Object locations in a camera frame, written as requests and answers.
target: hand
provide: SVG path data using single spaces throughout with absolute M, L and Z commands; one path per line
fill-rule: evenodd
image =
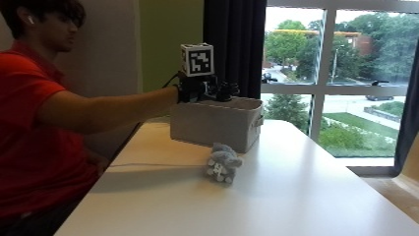
M 206 84 L 202 77 L 187 77 L 183 72 L 177 74 L 179 78 L 178 96 L 179 102 L 198 101 L 206 93 Z

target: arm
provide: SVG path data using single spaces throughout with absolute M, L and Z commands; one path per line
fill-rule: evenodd
M 68 90 L 42 103 L 37 120 L 81 134 L 93 134 L 152 118 L 178 101 L 175 87 L 125 96 L 82 97 Z

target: curtain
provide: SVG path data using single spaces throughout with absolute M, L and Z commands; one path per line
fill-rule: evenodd
M 203 39 L 213 45 L 218 80 L 229 84 L 233 95 L 250 98 L 261 98 L 266 4 L 266 0 L 205 1 Z
M 394 169 L 400 173 L 404 160 L 419 131 L 419 41 L 406 94 L 400 130 L 395 147 Z

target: red t-shirt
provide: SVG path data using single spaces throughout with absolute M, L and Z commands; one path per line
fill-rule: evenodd
M 82 197 L 98 178 L 82 137 L 36 120 L 61 76 L 20 41 L 0 53 L 0 219 Z

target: lawn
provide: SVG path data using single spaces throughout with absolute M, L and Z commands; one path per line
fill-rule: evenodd
M 394 130 L 392 128 L 386 127 L 375 123 L 374 121 L 360 118 L 350 113 L 324 113 L 323 116 L 347 125 L 355 126 L 366 131 L 380 134 L 386 137 L 394 139 L 396 139 L 398 137 L 398 130 Z

